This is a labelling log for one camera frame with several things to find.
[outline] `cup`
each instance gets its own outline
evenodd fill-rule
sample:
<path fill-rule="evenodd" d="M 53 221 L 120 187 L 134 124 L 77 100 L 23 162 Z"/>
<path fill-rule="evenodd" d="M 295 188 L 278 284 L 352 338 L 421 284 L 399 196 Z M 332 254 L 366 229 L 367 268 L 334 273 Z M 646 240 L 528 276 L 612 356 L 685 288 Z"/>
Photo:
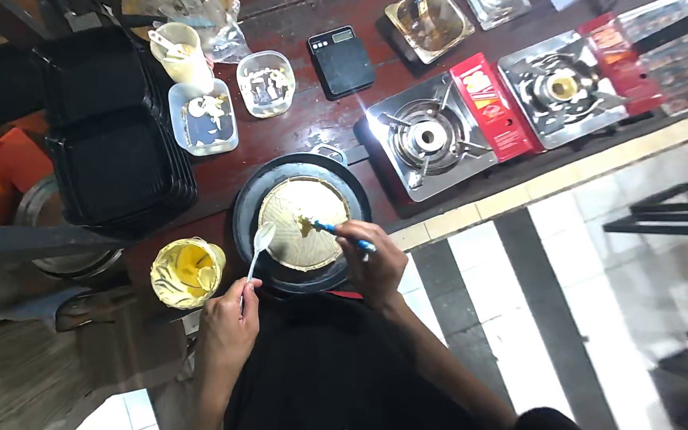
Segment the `cup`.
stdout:
<path fill-rule="evenodd" d="M 222 280 L 225 253 L 199 237 L 179 239 L 158 252 L 150 283 L 170 308 L 197 308 L 211 298 Z"/>
<path fill-rule="evenodd" d="M 158 33 L 173 44 L 183 44 L 195 47 L 193 52 L 184 60 L 167 58 L 167 49 L 153 41 L 150 50 L 153 56 L 164 66 L 166 73 L 177 83 L 189 83 L 198 87 L 204 94 L 214 90 L 214 72 L 205 60 L 200 46 L 200 36 L 187 24 L 170 22 L 158 27 Z"/>

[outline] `wooden table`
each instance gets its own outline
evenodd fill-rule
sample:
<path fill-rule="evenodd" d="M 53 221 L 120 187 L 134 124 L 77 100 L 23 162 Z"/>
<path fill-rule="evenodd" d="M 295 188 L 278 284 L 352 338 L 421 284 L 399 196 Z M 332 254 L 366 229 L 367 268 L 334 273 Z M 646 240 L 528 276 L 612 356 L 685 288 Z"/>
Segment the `wooden table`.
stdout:
<path fill-rule="evenodd" d="M 474 23 L 473 13 L 465 0 L 455 0 Z M 649 0 L 625 0 L 617 12 L 624 12 Z M 353 149 L 362 143 L 354 126 L 373 104 L 386 99 L 425 79 L 448 70 L 465 58 L 484 52 L 488 61 L 511 54 L 549 37 L 574 29 L 597 16 L 595 4 L 582 0 L 568 9 L 557 12 L 549 0 L 534 0 L 532 10 L 520 18 L 491 31 L 476 32 L 459 46 L 429 66 L 409 64 L 396 52 L 391 41 L 394 28 L 384 8 L 389 0 L 244 0 L 239 19 L 246 41 L 253 52 L 275 50 L 291 62 L 297 80 L 297 90 L 291 108 L 271 119 L 257 119 L 249 115 L 235 83 L 235 65 L 217 64 L 215 75 L 224 80 L 233 95 L 238 121 L 238 147 L 225 154 L 192 157 L 198 184 L 198 202 L 163 233 L 140 243 L 125 252 L 129 276 L 138 288 L 140 300 L 151 315 L 166 308 L 153 295 L 148 273 L 158 250 L 168 242 L 183 237 L 202 237 L 221 246 L 228 259 L 223 286 L 244 275 L 244 264 L 235 253 L 232 240 L 230 207 L 243 183 L 266 161 L 295 151 L 309 151 L 319 143 Z M 335 102 L 326 100 L 320 81 L 311 63 L 307 39 L 342 25 L 352 25 L 368 50 L 376 70 L 372 88 Z M 608 136 L 590 145 L 564 147 L 534 158 L 515 159 L 496 166 L 442 194 L 422 203 L 395 203 L 390 191 L 378 180 L 369 161 L 350 166 L 363 183 L 376 223 L 394 232 L 464 203 L 502 191 L 515 184 L 564 165 L 574 159 L 601 151 L 627 140 L 633 131 L 623 136 Z"/>

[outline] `black pan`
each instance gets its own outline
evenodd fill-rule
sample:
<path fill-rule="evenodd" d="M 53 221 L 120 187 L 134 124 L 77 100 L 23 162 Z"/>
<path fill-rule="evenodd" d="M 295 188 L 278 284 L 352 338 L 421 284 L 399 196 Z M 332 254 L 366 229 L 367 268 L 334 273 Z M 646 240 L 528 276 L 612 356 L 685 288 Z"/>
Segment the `black pan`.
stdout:
<path fill-rule="evenodd" d="M 321 148 L 335 151 L 342 162 L 317 153 Z M 246 182 L 233 209 L 233 236 L 238 254 L 246 264 L 254 256 L 253 240 L 258 228 L 259 209 L 267 194 L 279 183 L 299 176 L 328 181 L 346 199 L 353 220 L 371 221 L 366 191 L 346 167 L 346 157 L 338 149 L 318 145 L 312 152 L 299 152 L 267 162 Z M 346 281 L 349 267 L 344 256 L 320 269 L 301 272 L 289 269 L 263 252 L 256 262 L 256 277 L 268 288 L 289 294 L 328 291 Z"/>

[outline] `crepe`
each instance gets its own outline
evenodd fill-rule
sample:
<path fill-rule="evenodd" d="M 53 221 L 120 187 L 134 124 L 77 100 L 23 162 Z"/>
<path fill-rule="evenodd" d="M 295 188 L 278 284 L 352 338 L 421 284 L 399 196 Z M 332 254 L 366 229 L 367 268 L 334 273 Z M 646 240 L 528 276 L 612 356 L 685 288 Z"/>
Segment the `crepe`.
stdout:
<path fill-rule="evenodd" d="M 273 188 L 262 201 L 258 225 L 273 221 L 278 229 L 268 249 L 283 266 L 308 272 L 336 261 L 342 249 L 327 231 L 311 228 L 301 217 L 321 223 L 338 224 L 349 220 L 346 199 L 329 182 L 300 176 Z"/>

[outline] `margarine tub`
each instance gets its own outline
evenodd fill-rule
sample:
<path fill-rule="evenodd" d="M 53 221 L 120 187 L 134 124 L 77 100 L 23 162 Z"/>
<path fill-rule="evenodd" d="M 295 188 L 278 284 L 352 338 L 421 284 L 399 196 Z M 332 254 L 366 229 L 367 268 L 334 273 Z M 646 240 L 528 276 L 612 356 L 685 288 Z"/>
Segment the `margarine tub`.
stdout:
<path fill-rule="evenodd" d="M 170 308 L 197 308 L 214 295 L 224 268 L 225 253 L 218 246 L 199 237 L 179 239 L 158 252 L 150 283 Z"/>

